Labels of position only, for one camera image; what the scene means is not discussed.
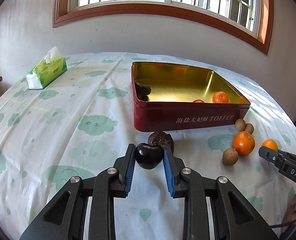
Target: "dark fruit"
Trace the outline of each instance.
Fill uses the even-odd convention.
[[[197,99],[197,100],[193,101],[193,103],[204,103],[204,101],[202,101],[201,99]]]
[[[140,167],[151,170],[163,159],[163,148],[146,143],[139,143],[135,151],[135,159]]]
[[[235,128],[238,131],[244,131],[244,129],[246,128],[246,122],[243,119],[238,119],[237,121],[235,121]]]
[[[172,152],[174,149],[174,143],[171,135],[163,131],[156,131],[152,133],[148,138],[148,144],[159,145],[161,147],[163,147],[166,144],[169,144]]]
[[[138,82],[135,82],[137,98],[141,101],[148,101],[147,95],[151,93],[151,88],[148,85],[143,85]]]
[[[254,127],[252,124],[250,123],[247,123],[246,124],[246,128],[244,129],[246,132],[248,132],[249,134],[253,134],[254,132]]]
[[[225,165],[232,166],[235,165],[239,158],[237,151],[233,148],[228,148],[224,151],[222,155],[222,161]]]

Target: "black plum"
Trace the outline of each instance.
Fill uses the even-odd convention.
[[[151,170],[163,159],[163,148],[161,146],[140,143],[136,147],[135,159],[140,167]]]

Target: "black cable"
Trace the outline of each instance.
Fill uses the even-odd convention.
[[[272,226],[270,226],[270,228],[282,228],[282,227],[286,227],[286,226],[292,225],[295,222],[296,222],[296,219],[295,220],[292,220],[290,222],[284,223],[284,224],[272,225]]]

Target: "metal screw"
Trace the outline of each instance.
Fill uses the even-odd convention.
[[[226,177],[223,177],[222,176],[222,177],[219,178],[219,182],[220,183],[227,183],[228,182],[228,179]]]
[[[115,174],[117,172],[117,170],[115,168],[109,168],[109,169],[107,169],[107,172],[109,174]]]
[[[71,183],[77,183],[78,181],[80,181],[80,178],[79,178],[78,176],[73,176],[73,177],[71,177],[71,179],[70,179],[70,182],[71,182]]]
[[[183,168],[182,169],[182,173],[183,174],[190,174],[191,173],[191,170],[189,168]]]

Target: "red tin box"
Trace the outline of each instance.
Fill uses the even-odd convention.
[[[134,125],[142,132],[231,125],[243,118],[250,107],[250,102],[232,84],[206,68],[133,62],[131,78]],[[137,98],[135,82],[151,87],[147,101]],[[230,103],[212,103],[217,91],[225,92]],[[192,103],[196,99],[205,103]]]

